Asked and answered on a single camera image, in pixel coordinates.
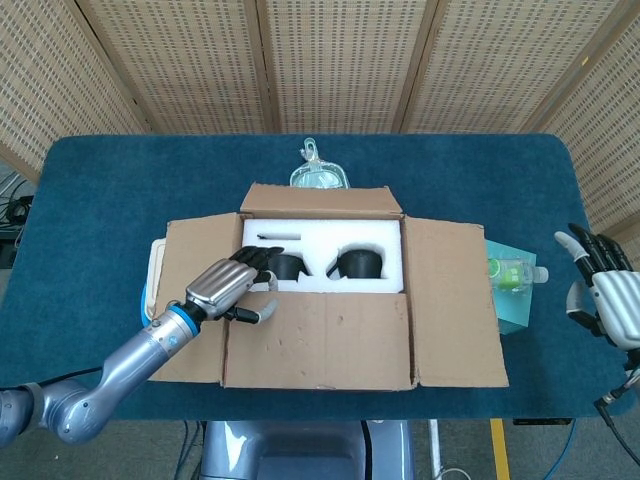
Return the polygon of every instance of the bottle cap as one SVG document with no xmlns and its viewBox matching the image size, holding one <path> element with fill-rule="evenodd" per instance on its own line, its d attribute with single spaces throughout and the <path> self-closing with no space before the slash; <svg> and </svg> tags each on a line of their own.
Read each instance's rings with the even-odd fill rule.
<svg viewBox="0 0 640 480">
<path fill-rule="evenodd" d="M 533 283 L 547 283 L 549 280 L 549 270 L 545 267 L 534 267 Z"/>
</svg>

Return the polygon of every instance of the black mug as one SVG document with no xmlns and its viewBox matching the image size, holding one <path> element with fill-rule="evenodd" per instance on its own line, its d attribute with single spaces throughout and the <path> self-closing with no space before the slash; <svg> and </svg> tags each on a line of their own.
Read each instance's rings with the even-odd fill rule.
<svg viewBox="0 0 640 480">
<path fill-rule="evenodd" d="M 269 258 L 269 270 L 271 270 L 278 280 L 298 280 L 298 274 L 309 275 L 304 261 L 295 255 L 281 253 Z"/>
<path fill-rule="evenodd" d="M 327 276 L 331 276 L 336 268 L 341 278 L 380 278 L 382 257 L 373 250 L 350 250 L 338 257 Z"/>
</svg>

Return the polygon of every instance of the cardboard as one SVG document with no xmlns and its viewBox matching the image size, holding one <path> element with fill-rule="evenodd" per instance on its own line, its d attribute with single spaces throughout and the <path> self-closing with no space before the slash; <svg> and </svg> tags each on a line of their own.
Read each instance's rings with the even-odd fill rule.
<svg viewBox="0 0 640 480">
<path fill-rule="evenodd" d="M 253 185 L 244 217 L 397 218 L 405 292 L 248 293 L 274 316 L 254 326 L 206 322 L 152 380 L 226 387 L 408 390 L 508 385 L 487 272 L 483 228 L 404 217 L 388 188 L 315 190 Z M 158 311 L 240 245 L 243 215 L 171 222 Z"/>
<path fill-rule="evenodd" d="M 184 300 L 185 289 L 210 265 L 233 254 L 242 223 L 238 214 L 170 222 L 156 297 L 158 315 L 172 300 Z M 226 322 L 206 322 L 187 348 L 162 366 L 151 380 L 216 383 L 222 380 Z"/>
<path fill-rule="evenodd" d="M 401 218 L 389 187 L 323 190 L 254 183 L 241 212 L 255 218 Z"/>
<path fill-rule="evenodd" d="M 255 293 L 239 304 L 260 308 L 273 296 L 269 321 L 230 323 L 225 386 L 411 388 L 405 295 Z"/>
</svg>

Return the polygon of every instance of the metal robot arm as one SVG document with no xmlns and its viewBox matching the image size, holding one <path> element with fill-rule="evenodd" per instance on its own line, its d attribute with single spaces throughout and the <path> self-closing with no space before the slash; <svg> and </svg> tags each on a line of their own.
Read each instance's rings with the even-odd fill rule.
<svg viewBox="0 0 640 480">
<path fill-rule="evenodd" d="M 0 391 L 0 448 L 32 428 L 48 429 L 68 444 L 85 443 L 100 433 L 125 397 L 200 333 L 202 322 L 222 317 L 254 324 L 266 320 L 276 300 L 260 312 L 235 304 L 254 283 L 277 287 L 267 265 L 269 257 L 282 250 L 244 247 L 209 267 L 187 287 L 184 303 L 171 305 L 109 355 L 95 388 L 67 379 Z"/>
</svg>

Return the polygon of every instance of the black cable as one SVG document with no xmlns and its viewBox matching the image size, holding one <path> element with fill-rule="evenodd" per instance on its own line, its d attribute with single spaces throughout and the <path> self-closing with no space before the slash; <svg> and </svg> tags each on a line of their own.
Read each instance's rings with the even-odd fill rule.
<svg viewBox="0 0 640 480">
<path fill-rule="evenodd" d="M 176 471 L 173 474 L 173 479 L 177 480 L 178 477 L 180 476 L 180 472 L 182 471 L 182 468 L 184 467 L 184 465 L 187 463 L 187 459 L 189 458 L 189 454 L 191 453 L 191 449 L 193 448 L 193 446 L 196 443 L 196 437 L 198 436 L 198 433 L 200 433 L 200 422 L 197 422 L 196 424 L 196 431 L 193 432 L 193 436 L 191 437 L 191 441 L 189 442 L 189 447 L 187 448 L 187 438 L 189 436 L 189 424 L 187 423 L 186 420 L 183 420 L 184 422 L 184 440 L 182 441 L 182 448 L 180 449 L 180 457 L 178 458 L 178 463 L 176 465 Z"/>
<path fill-rule="evenodd" d="M 371 480 L 373 477 L 373 447 L 371 445 L 371 432 L 366 420 L 360 422 L 362 425 L 362 436 L 364 437 L 364 480 Z"/>
<path fill-rule="evenodd" d="M 42 382 L 37 382 L 41 387 L 46 387 L 47 385 L 51 385 L 52 383 L 61 382 L 62 380 L 67 380 L 68 378 L 79 377 L 80 375 L 87 375 L 89 373 L 99 372 L 102 370 L 102 367 L 93 367 L 87 368 L 85 370 L 77 370 L 71 373 L 65 373 L 64 375 L 60 375 L 58 377 L 48 378 L 47 380 L 43 380 Z M 15 390 L 16 388 L 20 388 L 20 386 L 13 387 L 0 387 L 0 390 Z"/>
<path fill-rule="evenodd" d="M 207 422 L 200 422 L 202 424 L 202 450 L 200 451 L 200 460 L 196 464 L 196 468 L 193 469 L 191 474 L 191 480 L 198 480 L 200 478 L 200 471 L 202 470 L 202 457 L 204 456 L 204 444 L 207 438 Z"/>
<path fill-rule="evenodd" d="M 618 443 L 622 446 L 622 448 L 624 448 L 625 452 L 627 452 L 631 459 L 636 462 L 636 465 L 640 467 L 640 458 L 638 458 L 638 456 L 633 453 L 633 450 L 631 450 L 631 447 L 629 447 L 627 442 L 624 441 L 624 438 L 622 438 L 622 435 L 620 435 L 620 432 L 618 432 L 616 426 L 612 425 L 609 428 L 613 432 L 613 435 L 616 437 L 616 440 L 618 440 Z"/>
<path fill-rule="evenodd" d="M 13 197 L 15 196 L 16 192 L 18 191 L 18 189 L 24 185 L 25 183 L 27 183 L 26 180 L 21 181 L 18 185 L 15 186 L 15 188 L 13 189 L 13 191 L 11 192 L 11 195 L 9 195 L 9 201 L 11 202 L 13 200 Z"/>
<path fill-rule="evenodd" d="M 633 452 L 633 450 L 631 450 L 631 447 L 629 447 L 627 442 L 625 442 L 624 438 L 622 438 L 622 435 L 620 435 L 620 432 L 618 432 L 618 429 L 616 428 L 615 423 L 613 423 L 613 419 L 611 418 L 611 416 L 609 415 L 609 412 L 607 411 L 607 406 L 601 403 L 600 401 L 596 401 L 594 405 L 596 407 L 596 410 L 604 420 L 604 423 L 606 423 L 607 427 L 609 427 L 613 432 L 613 435 L 616 437 L 616 440 L 618 440 L 618 443 L 622 446 L 622 448 L 624 448 L 625 452 L 627 452 L 627 454 L 631 457 L 631 459 L 634 462 L 636 462 L 636 465 L 640 467 L 640 458 L 638 458 L 638 456 Z"/>
<path fill-rule="evenodd" d="M 2 185 L 4 182 L 7 181 L 7 179 L 9 177 L 12 177 L 15 174 L 15 172 L 11 172 L 10 174 L 8 174 L 6 177 L 4 177 L 2 180 L 0 180 L 0 185 Z"/>
<path fill-rule="evenodd" d="M 176 470 L 173 473 L 174 480 L 178 478 L 180 474 L 180 463 L 182 462 L 182 457 L 184 456 L 184 451 L 187 448 L 187 440 L 189 439 L 189 424 L 186 420 L 183 420 L 184 423 L 184 438 L 182 439 L 182 447 L 180 447 L 180 455 L 178 455 L 178 463 L 176 463 Z"/>
</svg>

